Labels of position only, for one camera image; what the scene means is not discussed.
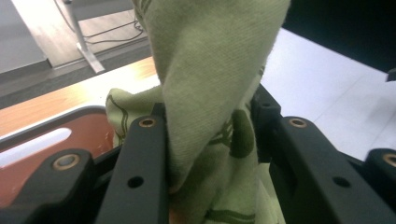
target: fabric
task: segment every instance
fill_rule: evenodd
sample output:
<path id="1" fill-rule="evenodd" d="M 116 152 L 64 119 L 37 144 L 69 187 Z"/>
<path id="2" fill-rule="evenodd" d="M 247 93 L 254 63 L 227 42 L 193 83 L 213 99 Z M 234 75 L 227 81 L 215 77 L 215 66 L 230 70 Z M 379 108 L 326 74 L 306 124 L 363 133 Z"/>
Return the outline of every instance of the fabric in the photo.
<path id="1" fill-rule="evenodd" d="M 280 223 L 262 182 L 250 99 L 289 0 L 133 0 L 161 86 L 106 100 L 117 143 L 164 102 L 170 223 Z"/>

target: metal grommet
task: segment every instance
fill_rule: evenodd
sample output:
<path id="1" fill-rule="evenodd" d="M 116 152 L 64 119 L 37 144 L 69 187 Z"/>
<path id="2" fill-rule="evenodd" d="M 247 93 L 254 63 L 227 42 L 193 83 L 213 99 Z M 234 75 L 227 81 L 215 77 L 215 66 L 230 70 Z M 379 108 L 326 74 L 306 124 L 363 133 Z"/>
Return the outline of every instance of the metal grommet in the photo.
<path id="1" fill-rule="evenodd" d="M 139 122 L 139 126 L 142 128 L 150 128 L 155 125 L 155 119 L 142 119 Z"/>
<path id="2" fill-rule="evenodd" d="M 306 128 L 307 126 L 306 122 L 302 119 L 290 119 L 289 123 L 291 124 L 291 126 L 294 126 L 296 128 Z"/>
<path id="3" fill-rule="evenodd" d="M 387 164 L 396 167 L 396 154 L 387 153 L 382 158 Z"/>
<path id="4" fill-rule="evenodd" d="M 52 167 L 55 170 L 63 171 L 72 168 L 73 166 L 79 163 L 79 155 L 77 154 L 68 154 L 58 158 L 53 164 Z"/>

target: black plastic bracket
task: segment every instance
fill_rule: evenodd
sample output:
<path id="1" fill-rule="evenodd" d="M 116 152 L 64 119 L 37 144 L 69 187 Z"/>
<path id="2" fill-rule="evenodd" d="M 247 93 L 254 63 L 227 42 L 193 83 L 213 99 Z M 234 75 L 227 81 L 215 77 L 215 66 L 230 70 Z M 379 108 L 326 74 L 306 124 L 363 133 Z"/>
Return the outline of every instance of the black plastic bracket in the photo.
<path id="1" fill-rule="evenodd" d="M 162 117 L 132 123 L 95 223 L 168 222 L 165 143 Z"/>

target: towel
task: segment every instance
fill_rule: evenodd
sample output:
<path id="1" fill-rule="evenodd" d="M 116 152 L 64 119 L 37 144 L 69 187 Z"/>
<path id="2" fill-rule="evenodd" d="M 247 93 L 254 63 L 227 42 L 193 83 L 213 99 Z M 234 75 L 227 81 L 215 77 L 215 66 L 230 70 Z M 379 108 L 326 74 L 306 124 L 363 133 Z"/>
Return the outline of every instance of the towel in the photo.
<path id="1" fill-rule="evenodd" d="M 115 143 L 133 119 L 163 102 L 170 223 L 284 222 L 258 164 L 250 100 L 289 0 L 133 2 L 161 86 L 110 91 Z"/>

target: wooden desk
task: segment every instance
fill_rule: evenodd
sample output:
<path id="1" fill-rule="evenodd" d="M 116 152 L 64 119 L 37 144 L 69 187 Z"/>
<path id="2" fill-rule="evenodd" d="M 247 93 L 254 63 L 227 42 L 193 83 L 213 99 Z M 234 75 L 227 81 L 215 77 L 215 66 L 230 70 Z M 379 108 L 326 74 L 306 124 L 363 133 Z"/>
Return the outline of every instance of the wooden desk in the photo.
<path id="1" fill-rule="evenodd" d="M 84 105 L 104 105 L 112 88 L 144 89 L 158 84 L 152 58 L 132 63 L 77 84 L 50 92 L 0 110 L 0 136 L 12 133 L 42 119 L 55 116 L 70 108 Z"/>

